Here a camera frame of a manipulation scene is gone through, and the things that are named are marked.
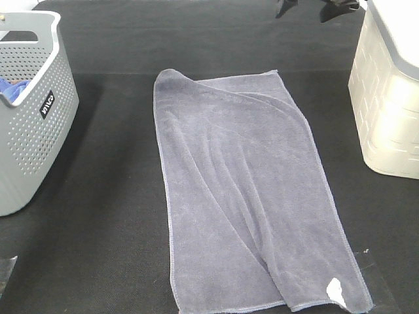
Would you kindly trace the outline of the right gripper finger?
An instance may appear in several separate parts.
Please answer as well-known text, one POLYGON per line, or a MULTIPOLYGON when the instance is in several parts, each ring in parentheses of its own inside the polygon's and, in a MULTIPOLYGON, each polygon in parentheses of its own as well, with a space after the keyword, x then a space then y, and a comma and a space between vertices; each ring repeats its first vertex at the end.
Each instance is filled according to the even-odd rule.
POLYGON ((344 14, 353 13, 360 8, 358 0, 326 0, 324 3, 324 7, 319 12, 321 23, 328 22, 344 14))
POLYGON ((278 0, 275 18, 281 18, 287 11, 297 6, 298 0, 278 0))

